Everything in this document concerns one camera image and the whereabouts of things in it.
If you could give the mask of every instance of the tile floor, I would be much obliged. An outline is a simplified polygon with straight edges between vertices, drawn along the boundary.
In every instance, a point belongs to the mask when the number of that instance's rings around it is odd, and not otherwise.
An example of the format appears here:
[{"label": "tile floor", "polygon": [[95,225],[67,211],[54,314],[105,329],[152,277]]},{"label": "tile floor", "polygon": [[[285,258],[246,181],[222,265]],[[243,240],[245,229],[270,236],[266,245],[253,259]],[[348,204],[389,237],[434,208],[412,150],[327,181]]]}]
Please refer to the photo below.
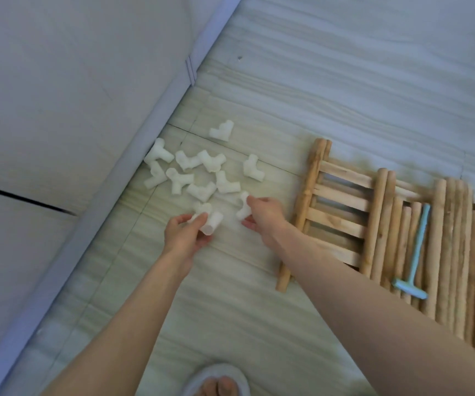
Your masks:
[{"label": "tile floor", "polygon": [[[207,139],[226,119],[230,142]],[[346,162],[475,187],[475,0],[243,0],[162,136],[173,152],[225,152],[229,180],[290,207],[317,134]],[[251,152],[263,184],[240,175]],[[40,392],[153,264],[168,218],[193,200],[170,198],[169,182],[147,191],[149,176],[142,164],[0,395]],[[225,221],[180,288],[137,394],[177,394],[217,361],[240,366],[256,396],[371,394],[300,287],[274,291],[277,259],[232,219],[236,197],[213,202]]]}]

